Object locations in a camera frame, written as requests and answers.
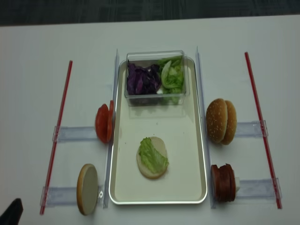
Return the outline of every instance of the white tray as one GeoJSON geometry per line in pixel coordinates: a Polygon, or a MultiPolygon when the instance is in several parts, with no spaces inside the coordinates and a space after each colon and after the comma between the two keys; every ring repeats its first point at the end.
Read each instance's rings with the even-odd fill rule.
{"type": "Polygon", "coordinates": [[[126,62],[119,67],[109,195],[115,204],[195,204],[207,195],[195,64],[187,60],[190,95],[182,105],[130,107],[124,96],[126,62]],[[169,166],[157,180],[141,175],[136,152],[145,137],[165,142],[169,166]]]}

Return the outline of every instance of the hamburger ingredients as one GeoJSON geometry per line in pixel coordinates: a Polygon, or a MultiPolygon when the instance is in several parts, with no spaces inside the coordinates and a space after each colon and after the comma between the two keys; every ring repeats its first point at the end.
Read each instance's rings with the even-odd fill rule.
{"type": "Polygon", "coordinates": [[[103,104],[97,112],[95,119],[95,129],[97,137],[103,142],[108,143],[113,133],[113,101],[110,101],[109,110],[106,104],[103,104]]]}
{"type": "Polygon", "coordinates": [[[94,212],[98,198],[98,176],[94,165],[85,164],[82,167],[77,180],[76,198],[83,215],[94,212]]]}
{"type": "Polygon", "coordinates": [[[129,95],[156,94],[160,88],[158,65],[153,64],[150,68],[142,68],[128,62],[128,72],[127,92],[129,95]]]}
{"type": "Polygon", "coordinates": [[[165,144],[158,137],[146,137],[136,155],[137,164],[142,175],[156,179],[163,175],[169,165],[165,144]]]}
{"type": "Polygon", "coordinates": [[[211,166],[211,175],[214,185],[214,197],[220,202],[232,202],[235,199],[236,188],[233,169],[229,164],[221,166],[211,166]]]}
{"type": "MultiPolygon", "coordinates": [[[[181,68],[182,56],[159,60],[162,68],[161,82],[164,94],[180,94],[183,91],[184,76],[181,68]]],[[[178,97],[171,97],[174,104],[178,103],[178,97]]]]}
{"type": "Polygon", "coordinates": [[[222,98],[212,101],[206,111],[208,137],[215,143],[230,144],[236,127],[236,111],[232,102],[222,98]]]}

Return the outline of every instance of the tomato slice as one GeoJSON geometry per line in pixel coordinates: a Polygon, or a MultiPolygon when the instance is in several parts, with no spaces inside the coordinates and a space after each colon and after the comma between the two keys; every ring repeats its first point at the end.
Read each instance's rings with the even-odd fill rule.
{"type": "Polygon", "coordinates": [[[113,134],[113,101],[110,101],[109,111],[106,104],[103,104],[97,112],[95,128],[97,137],[103,142],[108,143],[113,134]]]}
{"type": "Polygon", "coordinates": [[[108,108],[103,104],[97,112],[95,120],[95,128],[97,137],[103,142],[107,143],[107,121],[108,121],[108,108]]]}
{"type": "Polygon", "coordinates": [[[107,142],[110,141],[113,133],[113,101],[109,103],[109,113],[108,113],[108,120],[107,120],[107,142]]]}

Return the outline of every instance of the dark floor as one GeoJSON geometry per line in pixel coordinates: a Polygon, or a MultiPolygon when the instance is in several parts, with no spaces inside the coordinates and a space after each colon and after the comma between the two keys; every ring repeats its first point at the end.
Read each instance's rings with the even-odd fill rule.
{"type": "Polygon", "coordinates": [[[0,25],[299,14],[300,0],[0,0],[0,25]]]}

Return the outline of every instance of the red rod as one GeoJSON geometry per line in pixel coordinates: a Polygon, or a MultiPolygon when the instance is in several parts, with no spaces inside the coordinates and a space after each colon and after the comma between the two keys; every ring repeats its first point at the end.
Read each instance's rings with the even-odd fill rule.
{"type": "MultiPolygon", "coordinates": [[[[263,129],[263,114],[262,114],[261,107],[260,107],[259,101],[258,101],[258,95],[257,95],[257,91],[256,91],[256,85],[255,85],[255,82],[254,82],[254,77],[253,77],[253,72],[252,72],[252,68],[251,68],[251,63],[250,63],[250,58],[249,58],[248,52],[245,52],[245,58],[246,58],[248,72],[249,72],[249,76],[250,76],[250,80],[251,80],[251,85],[252,85],[252,90],[253,90],[253,94],[254,94],[254,99],[255,99],[255,104],[256,104],[258,118],[259,118],[259,120],[261,122],[262,133],[264,133],[264,129],[263,129]]],[[[278,190],[278,187],[277,187],[278,184],[276,182],[276,176],[275,176],[274,166],[273,166],[273,162],[272,162],[272,157],[271,157],[271,152],[270,152],[268,138],[264,136],[263,137],[263,142],[264,142],[264,146],[265,146],[266,153],[267,153],[267,159],[268,159],[268,163],[269,163],[269,169],[270,169],[271,178],[272,178],[272,181],[273,181],[273,187],[274,187],[274,191],[275,191],[275,195],[276,195],[277,208],[281,209],[282,208],[281,199],[280,199],[280,194],[279,194],[279,190],[278,190]]]]}
{"type": "MultiPolygon", "coordinates": [[[[73,61],[70,61],[69,62],[69,68],[67,69],[67,78],[66,78],[64,93],[62,95],[62,100],[61,100],[61,104],[60,104],[60,113],[58,115],[57,124],[56,124],[57,129],[59,129],[60,124],[61,124],[62,113],[64,111],[64,106],[65,106],[65,101],[66,101],[66,96],[67,96],[67,90],[68,90],[68,85],[69,85],[70,76],[71,76],[72,65],[73,65],[73,61]]],[[[49,167],[48,167],[48,173],[47,173],[47,179],[46,179],[46,184],[45,184],[45,197],[43,199],[41,210],[39,212],[40,215],[43,215],[44,211],[45,211],[45,204],[46,204],[46,199],[47,199],[47,194],[46,193],[47,193],[47,188],[50,185],[50,179],[51,179],[51,173],[52,173],[52,168],[53,168],[55,150],[56,150],[56,142],[53,142],[52,152],[51,152],[50,162],[49,162],[49,167]]]]}

